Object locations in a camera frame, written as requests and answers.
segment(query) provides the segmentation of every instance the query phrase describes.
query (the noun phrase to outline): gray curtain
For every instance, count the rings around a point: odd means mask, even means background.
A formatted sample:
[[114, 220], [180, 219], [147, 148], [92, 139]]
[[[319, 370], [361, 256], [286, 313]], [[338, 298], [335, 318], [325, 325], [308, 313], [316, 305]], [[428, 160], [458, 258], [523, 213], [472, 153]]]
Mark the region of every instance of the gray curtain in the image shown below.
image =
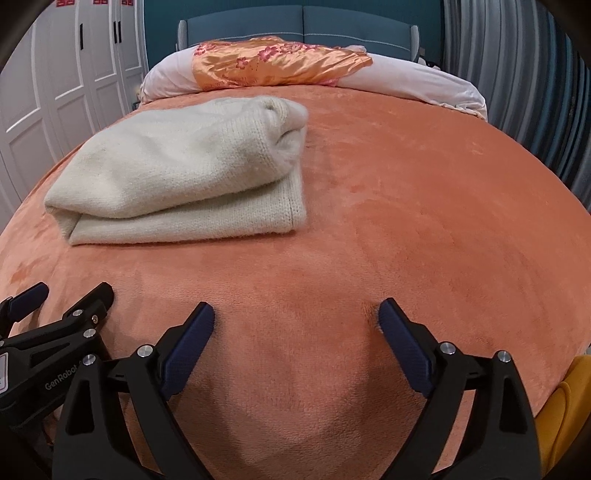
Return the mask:
[[591, 211], [591, 72], [537, 0], [443, 0], [444, 69]]

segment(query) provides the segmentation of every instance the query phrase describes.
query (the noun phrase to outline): folded sweater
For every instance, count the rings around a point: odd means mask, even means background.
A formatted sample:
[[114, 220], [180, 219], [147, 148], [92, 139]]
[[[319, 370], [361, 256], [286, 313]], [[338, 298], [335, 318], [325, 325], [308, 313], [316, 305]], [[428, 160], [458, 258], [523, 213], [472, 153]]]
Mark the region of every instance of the folded sweater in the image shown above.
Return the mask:
[[46, 209], [72, 245], [288, 232], [306, 218], [307, 118], [269, 96], [139, 112], [80, 148]]

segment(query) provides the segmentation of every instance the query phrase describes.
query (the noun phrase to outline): orange satin pillowcase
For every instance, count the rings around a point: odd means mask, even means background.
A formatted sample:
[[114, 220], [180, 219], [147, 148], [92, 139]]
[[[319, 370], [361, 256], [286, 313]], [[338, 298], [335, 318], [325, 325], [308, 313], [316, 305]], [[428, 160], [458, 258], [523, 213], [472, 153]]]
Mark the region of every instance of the orange satin pillowcase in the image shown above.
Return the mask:
[[245, 86], [334, 85], [372, 64], [365, 52], [260, 37], [207, 41], [193, 55], [193, 75], [203, 91]]

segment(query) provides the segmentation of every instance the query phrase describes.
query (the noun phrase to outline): upholstered headboard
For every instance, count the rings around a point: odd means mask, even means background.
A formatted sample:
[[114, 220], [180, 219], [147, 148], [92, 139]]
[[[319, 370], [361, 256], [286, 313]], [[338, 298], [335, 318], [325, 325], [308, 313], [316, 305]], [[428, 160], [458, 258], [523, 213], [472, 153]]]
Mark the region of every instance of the upholstered headboard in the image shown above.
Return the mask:
[[277, 35], [285, 40], [330, 47], [363, 45], [368, 52], [417, 61], [416, 25], [340, 8], [273, 5], [215, 12], [181, 20], [177, 49], [206, 40], [241, 40]]

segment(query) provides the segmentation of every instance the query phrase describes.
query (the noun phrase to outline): white wardrobe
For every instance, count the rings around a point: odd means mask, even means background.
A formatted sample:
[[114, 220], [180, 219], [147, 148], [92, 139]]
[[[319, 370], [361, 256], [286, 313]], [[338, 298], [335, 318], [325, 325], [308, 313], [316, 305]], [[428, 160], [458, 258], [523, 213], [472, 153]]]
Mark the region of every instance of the white wardrobe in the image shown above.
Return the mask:
[[141, 0], [53, 2], [37, 18], [0, 74], [0, 231], [56, 162], [133, 110], [146, 71]]

